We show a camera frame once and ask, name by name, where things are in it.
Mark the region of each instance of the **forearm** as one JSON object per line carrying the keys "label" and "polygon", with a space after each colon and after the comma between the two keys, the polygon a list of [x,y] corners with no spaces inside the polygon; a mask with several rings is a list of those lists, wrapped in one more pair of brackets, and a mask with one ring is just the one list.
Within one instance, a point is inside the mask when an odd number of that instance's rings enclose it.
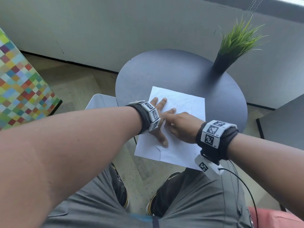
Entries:
{"label": "forearm", "polygon": [[[39,213],[47,215],[97,176],[141,126],[135,109],[116,107],[54,115],[2,131],[0,143],[6,151],[0,153],[3,200],[19,203],[11,207],[22,207],[21,213],[26,206],[31,212],[40,208]],[[18,194],[13,192],[20,187],[23,195],[16,199]],[[5,208],[3,200],[1,209]]]}
{"label": "forearm", "polygon": [[228,157],[294,214],[303,217],[304,151],[238,134]]}

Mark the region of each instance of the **paper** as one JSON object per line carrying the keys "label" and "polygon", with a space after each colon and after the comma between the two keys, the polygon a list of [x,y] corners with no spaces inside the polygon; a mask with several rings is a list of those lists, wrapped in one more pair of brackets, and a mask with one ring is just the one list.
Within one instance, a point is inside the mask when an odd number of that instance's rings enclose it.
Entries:
{"label": "paper", "polygon": [[[158,103],[163,98],[168,99],[162,112],[176,108],[177,114],[188,112],[205,121],[204,98],[153,86],[149,101],[154,97],[158,97]],[[197,144],[188,144],[177,139],[164,127],[164,124],[165,122],[161,127],[161,131],[168,139],[169,147],[162,147],[157,139],[149,133],[141,134],[139,135],[134,155],[201,170],[194,162],[201,148]]]}

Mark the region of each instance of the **dark gray table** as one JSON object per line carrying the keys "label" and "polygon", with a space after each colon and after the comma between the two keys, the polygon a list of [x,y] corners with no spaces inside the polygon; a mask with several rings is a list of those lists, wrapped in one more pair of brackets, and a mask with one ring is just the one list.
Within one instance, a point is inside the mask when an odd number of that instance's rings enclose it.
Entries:
{"label": "dark gray table", "polygon": [[228,73],[214,73],[212,64],[204,57],[182,50],[141,53],[118,74],[115,86],[118,106],[149,100],[152,86],[157,86],[205,98],[206,121],[230,122],[242,132],[247,122],[244,95]]}

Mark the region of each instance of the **colorful pixel pattern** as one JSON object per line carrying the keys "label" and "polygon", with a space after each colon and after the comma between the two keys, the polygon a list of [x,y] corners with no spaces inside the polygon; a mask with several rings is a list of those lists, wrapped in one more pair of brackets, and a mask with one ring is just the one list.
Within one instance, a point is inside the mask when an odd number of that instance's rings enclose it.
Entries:
{"label": "colorful pixel pattern", "polygon": [[48,84],[0,29],[0,130],[44,118],[58,103]]}

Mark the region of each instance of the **wire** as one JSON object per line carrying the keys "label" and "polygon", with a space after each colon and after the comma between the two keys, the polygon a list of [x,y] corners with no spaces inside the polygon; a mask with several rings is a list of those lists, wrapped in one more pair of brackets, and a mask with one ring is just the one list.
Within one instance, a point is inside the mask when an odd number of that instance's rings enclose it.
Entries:
{"label": "wire", "polygon": [[[245,182],[239,177],[239,176],[237,176],[234,172],[232,172],[232,171],[230,171],[230,170],[228,170],[228,169],[225,169],[225,168],[219,168],[218,170],[226,170],[226,171],[228,171],[228,172],[230,172],[230,173],[232,173],[233,175],[235,175],[243,184],[244,184],[244,186],[246,186],[246,184],[245,184]],[[254,209],[255,209],[255,214],[256,214],[256,217],[257,217],[257,207],[256,207],[256,205],[255,205],[255,202],[254,202],[254,199],[253,199],[253,196],[252,196],[252,194],[251,194],[251,192],[250,192],[250,190],[249,190],[249,188],[246,186],[246,188],[247,188],[247,190],[248,190],[248,192],[249,192],[249,194],[250,194],[250,196],[251,196],[251,199],[252,199],[252,201],[253,201],[253,206],[254,206]],[[258,219],[258,217],[257,217],[257,228],[259,228],[259,219]]]}

